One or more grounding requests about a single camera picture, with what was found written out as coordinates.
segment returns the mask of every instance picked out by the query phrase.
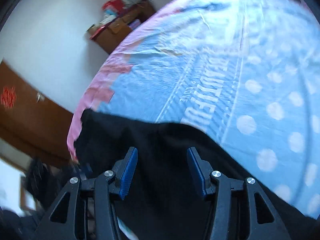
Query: black cloth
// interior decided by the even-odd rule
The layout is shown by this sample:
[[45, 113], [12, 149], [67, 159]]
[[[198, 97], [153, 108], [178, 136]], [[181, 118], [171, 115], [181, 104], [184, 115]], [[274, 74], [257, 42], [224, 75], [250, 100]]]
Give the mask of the black cloth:
[[[129, 194], [116, 202], [116, 212], [140, 240], [202, 239], [210, 203], [195, 192], [186, 161], [189, 147], [196, 147], [202, 159], [230, 178], [252, 176], [206, 134], [188, 125], [150, 124], [90, 109], [81, 121], [74, 145], [79, 163], [90, 164], [92, 177], [111, 169], [130, 146], [138, 149]], [[261, 186], [292, 240], [307, 239], [316, 221]]]
[[10, 210], [0, 208], [0, 239], [30, 240], [33, 238], [44, 212], [32, 212], [30, 216], [19, 217]]

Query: blue gripper pad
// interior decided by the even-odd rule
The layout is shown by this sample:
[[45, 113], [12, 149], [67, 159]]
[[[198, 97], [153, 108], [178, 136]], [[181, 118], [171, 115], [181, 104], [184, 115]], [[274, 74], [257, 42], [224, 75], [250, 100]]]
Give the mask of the blue gripper pad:
[[115, 181], [111, 184], [111, 193], [124, 200], [129, 192], [133, 174], [138, 162], [138, 150], [130, 147], [123, 160], [115, 163], [112, 170], [116, 173]]
[[122, 200], [124, 199], [125, 196], [127, 196], [129, 192], [133, 174], [134, 174], [134, 171], [136, 170], [137, 162], [138, 162], [138, 150], [134, 148], [127, 162], [127, 165], [124, 169], [123, 175], [121, 177], [119, 196]]
[[205, 199], [209, 194], [214, 193], [210, 179], [210, 172], [213, 169], [209, 162], [200, 158], [194, 147], [187, 150], [187, 162], [196, 192], [202, 199]]

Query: bedsheet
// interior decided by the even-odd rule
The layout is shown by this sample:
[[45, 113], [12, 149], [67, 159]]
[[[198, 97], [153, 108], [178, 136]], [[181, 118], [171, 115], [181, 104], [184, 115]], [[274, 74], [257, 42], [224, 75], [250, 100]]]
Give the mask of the bedsheet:
[[174, 0], [108, 57], [85, 108], [209, 135], [303, 214], [320, 213], [320, 32], [293, 0]]

